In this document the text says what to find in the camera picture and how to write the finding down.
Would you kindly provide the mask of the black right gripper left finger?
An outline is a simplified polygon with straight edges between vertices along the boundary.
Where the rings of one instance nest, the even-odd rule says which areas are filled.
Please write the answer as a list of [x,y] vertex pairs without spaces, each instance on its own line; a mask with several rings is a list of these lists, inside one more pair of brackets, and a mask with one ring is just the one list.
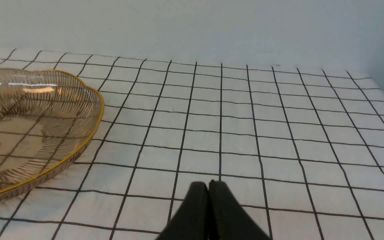
[[194,181],[174,217],[157,237],[158,240],[206,240],[209,195],[206,184]]

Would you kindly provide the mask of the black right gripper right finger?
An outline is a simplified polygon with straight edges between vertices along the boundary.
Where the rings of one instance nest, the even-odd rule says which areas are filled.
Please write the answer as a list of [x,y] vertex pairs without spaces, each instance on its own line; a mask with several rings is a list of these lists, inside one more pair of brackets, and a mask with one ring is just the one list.
[[241,207],[225,182],[210,181],[208,191],[210,240],[271,239]]

